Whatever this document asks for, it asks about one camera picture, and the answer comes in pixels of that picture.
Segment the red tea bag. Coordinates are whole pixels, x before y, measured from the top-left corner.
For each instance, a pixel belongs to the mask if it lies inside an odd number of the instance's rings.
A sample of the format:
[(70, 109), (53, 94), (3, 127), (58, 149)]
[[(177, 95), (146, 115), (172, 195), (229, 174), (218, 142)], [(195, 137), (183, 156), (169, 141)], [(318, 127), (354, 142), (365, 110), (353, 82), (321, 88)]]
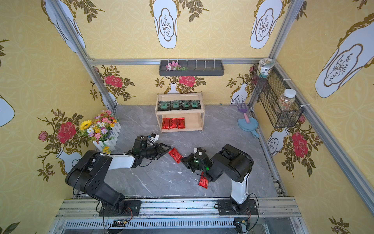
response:
[(185, 118), (178, 118), (177, 119), (177, 128), (178, 129), (185, 129), (186, 128)]
[(183, 158), (183, 156), (177, 151), (176, 148), (171, 149), (168, 154), (174, 159), (177, 164), (179, 164)]
[(178, 128), (178, 119), (177, 118), (170, 118), (169, 119), (169, 128), (170, 129), (177, 129)]
[(200, 175), (200, 180), (199, 180), (198, 185), (207, 189), (208, 184), (209, 184), (209, 181), (208, 181), (207, 177), (205, 176), (204, 172), (202, 172), (201, 175)]
[(162, 129), (170, 129), (170, 118), (162, 118)]

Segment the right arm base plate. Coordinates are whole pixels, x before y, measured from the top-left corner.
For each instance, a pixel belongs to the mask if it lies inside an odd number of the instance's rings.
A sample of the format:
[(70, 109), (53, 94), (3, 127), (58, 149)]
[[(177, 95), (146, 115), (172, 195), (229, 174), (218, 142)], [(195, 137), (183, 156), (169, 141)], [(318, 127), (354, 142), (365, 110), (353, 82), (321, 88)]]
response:
[(258, 215), (259, 206), (256, 200), (247, 198), (242, 204), (233, 199), (221, 199), (214, 205), (219, 215)]

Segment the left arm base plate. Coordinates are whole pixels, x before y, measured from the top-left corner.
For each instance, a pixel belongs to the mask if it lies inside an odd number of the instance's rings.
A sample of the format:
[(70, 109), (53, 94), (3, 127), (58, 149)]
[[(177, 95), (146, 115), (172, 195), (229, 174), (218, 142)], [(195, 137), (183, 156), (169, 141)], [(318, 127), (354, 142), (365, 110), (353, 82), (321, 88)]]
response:
[(111, 208), (106, 204), (103, 204), (99, 211), (99, 216), (139, 216), (141, 208), (141, 201), (140, 200), (125, 200), (120, 203), (119, 208)]

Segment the green tea bag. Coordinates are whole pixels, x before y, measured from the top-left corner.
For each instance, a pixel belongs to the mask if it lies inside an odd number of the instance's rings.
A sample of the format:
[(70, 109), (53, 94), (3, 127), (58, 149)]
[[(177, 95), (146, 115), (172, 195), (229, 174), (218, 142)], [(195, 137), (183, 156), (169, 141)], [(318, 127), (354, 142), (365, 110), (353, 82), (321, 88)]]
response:
[(192, 109), (191, 101), (190, 100), (182, 100), (181, 101), (181, 108), (182, 108), (182, 110)]
[(170, 110), (182, 110), (182, 101), (174, 100), (169, 102)]
[(157, 105), (157, 111), (169, 111), (170, 102), (169, 101), (159, 101)]
[(192, 100), (191, 101), (191, 108), (192, 109), (201, 109), (201, 102), (199, 100)]

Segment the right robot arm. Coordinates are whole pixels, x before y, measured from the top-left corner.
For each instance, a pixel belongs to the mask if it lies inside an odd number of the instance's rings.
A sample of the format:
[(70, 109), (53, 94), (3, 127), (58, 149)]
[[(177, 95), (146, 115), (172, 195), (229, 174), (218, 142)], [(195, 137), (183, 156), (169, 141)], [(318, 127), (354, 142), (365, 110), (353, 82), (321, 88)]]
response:
[(199, 185), (208, 188), (222, 174), (231, 179), (231, 194), (228, 199), (219, 199), (215, 204), (219, 215), (257, 215), (259, 206), (256, 199), (250, 199), (248, 178), (254, 166), (254, 160), (247, 153), (226, 144), (221, 151), (209, 158), (202, 148), (180, 161), (193, 173), (200, 172)]

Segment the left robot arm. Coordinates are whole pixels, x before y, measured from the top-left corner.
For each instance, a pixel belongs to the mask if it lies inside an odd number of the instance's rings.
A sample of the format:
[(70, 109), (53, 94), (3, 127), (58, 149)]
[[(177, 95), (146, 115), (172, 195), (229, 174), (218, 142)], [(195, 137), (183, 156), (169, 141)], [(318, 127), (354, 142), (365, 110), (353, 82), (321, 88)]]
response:
[(126, 200), (125, 196), (105, 182), (109, 170), (138, 167), (144, 159), (159, 160), (171, 150), (171, 146), (157, 143), (158, 135), (138, 136), (127, 153), (109, 154), (89, 150), (68, 173), (65, 182), (101, 202), (101, 217), (139, 215), (141, 201)]

